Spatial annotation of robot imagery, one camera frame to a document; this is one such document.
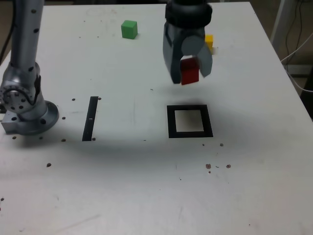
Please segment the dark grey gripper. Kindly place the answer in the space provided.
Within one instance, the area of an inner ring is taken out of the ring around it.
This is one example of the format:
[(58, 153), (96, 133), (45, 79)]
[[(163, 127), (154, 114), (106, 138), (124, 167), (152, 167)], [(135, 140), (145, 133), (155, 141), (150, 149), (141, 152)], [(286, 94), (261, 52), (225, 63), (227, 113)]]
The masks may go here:
[(205, 42), (204, 28), (181, 28), (168, 22), (163, 31), (163, 58), (174, 84), (181, 83), (180, 60), (182, 56), (192, 56), (203, 77), (207, 77), (213, 66), (211, 50)]

